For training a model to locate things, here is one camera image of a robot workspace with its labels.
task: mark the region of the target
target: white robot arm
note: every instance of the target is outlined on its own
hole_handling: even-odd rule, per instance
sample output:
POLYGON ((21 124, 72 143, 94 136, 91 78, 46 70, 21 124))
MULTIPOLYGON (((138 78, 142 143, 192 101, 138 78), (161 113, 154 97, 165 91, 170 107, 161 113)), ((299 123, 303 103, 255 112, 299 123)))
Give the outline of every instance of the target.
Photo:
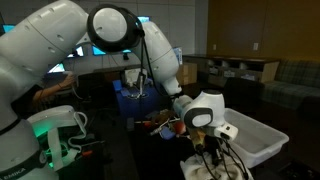
MULTIPOLYGON (((58 179, 44 165, 46 160, 30 123, 18 119, 10 104, 81 43, 93 43, 109 52, 130 48, 169 95, 181 92, 175 77, 179 63, 154 23, 141 25, 130 11, 113 5, 100 5, 87 14, 72 1, 49 4, 0 37, 0 179, 58 179), (34 159, 39 162, 30 165, 34 159)), ((202 92, 195 100, 184 95, 174 100, 174 107, 188 126, 208 125, 219 132, 213 135, 224 136, 217 131, 226 125, 221 94, 202 92)), ((232 140, 236 128, 231 128, 233 133, 227 130, 225 134, 232 140)))

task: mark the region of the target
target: couch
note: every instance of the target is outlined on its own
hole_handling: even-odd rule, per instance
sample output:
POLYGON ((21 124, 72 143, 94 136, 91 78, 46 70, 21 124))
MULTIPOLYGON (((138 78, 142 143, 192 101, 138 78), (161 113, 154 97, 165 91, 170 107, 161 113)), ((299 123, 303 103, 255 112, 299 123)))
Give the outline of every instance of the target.
POLYGON ((298 110, 310 97, 320 97, 320 61, 281 60, 274 81, 266 82, 261 99, 298 110))

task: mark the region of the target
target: computer monitor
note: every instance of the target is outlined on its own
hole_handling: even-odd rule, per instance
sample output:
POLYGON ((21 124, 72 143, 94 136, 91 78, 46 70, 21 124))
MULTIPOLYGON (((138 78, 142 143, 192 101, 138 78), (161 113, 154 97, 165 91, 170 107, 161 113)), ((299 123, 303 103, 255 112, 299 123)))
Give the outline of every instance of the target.
POLYGON ((149 16, 138 16, 138 19, 140 20, 141 23, 150 21, 149 16))
POLYGON ((62 63, 59 63, 57 65, 55 65, 53 68, 51 68, 48 73, 56 73, 56 72, 64 72, 64 66, 62 63))
POLYGON ((181 47, 173 47, 172 49, 173 49, 173 52, 175 53, 175 55, 177 57, 177 60, 178 60, 179 64, 181 65, 183 63, 181 47))
POLYGON ((68 55, 68 58, 72 58, 72 57, 82 57, 84 54, 83 54, 83 49, 82 47, 78 47, 75 52, 71 53, 68 55))
POLYGON ((101 56, 101 55, 105 55, 107 53, 105 53, 104 51, 100 50, 99 48, 97 48, 96 46, 92 46, 92 54, 94 56, 101 56))
MULTIPOLYGON (((1 25, 2 25, 2 24, 5 24, 5 23, 4 23, 4 20, 3 20, 3 18, 2 18, 1 12, 0 12, 0 24, 1 24, 1 25)), ((3 27, 1 27, 1 28, 0 28, 0 36, 2 36, 4 33, 5 33, 5 32, 4 32, 4 29, 3 29, 3 27)))
MULTIPOLYGON (((130 49, 125 49, 122 51, 123 53, 130 53, 131 50, 130 49)), ((107 53, 100 50, 99 48, 97 48, 96 46, 92 46, 92 54, 94 56, 101 56, 101 55, 106 55, 107 53)))
POLYGON ((11 31, 14 27, 15 25, 12 24, 2 24, 2 28, 5 33, 11 31))

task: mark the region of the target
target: wall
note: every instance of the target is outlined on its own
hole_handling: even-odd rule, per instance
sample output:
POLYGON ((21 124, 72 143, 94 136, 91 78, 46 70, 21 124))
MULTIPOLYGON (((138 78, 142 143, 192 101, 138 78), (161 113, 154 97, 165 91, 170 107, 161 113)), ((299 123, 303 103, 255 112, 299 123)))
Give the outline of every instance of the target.
POLYGON ((207 53, 320 60, 317 7, 314 0, 210 0, 207 53))
MULTIPOLYGON (((114 4, 129 9, 138 16, 150 16, 173 47, 180 46, 184 54, 195 53, 195 0, 73 0, 86 12, 99 4, 114 4)), ((0 12, 7 24, 17 24, 22 19, 53 2, 53 0, 1 0, 0 12)), ((92 62, 87 68, 100 67, 99 64, 116 65, 110 56, 93 56, 91 46, 84 46, 86 57, 92 62)))
POLYGON ((196 1, 195 54, 206 54, 207 51, 208 1, 196 1))

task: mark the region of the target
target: white storage bin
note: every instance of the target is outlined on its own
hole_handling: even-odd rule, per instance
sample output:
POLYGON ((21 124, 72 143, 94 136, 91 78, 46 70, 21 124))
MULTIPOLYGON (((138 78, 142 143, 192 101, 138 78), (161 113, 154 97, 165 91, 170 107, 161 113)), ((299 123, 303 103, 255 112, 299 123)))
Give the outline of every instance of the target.
POLYGON ((229 108, 225 120, 239 129, 236 139, 229 144, 248 168, 274 156, 289 141, 286 134, 229 108))

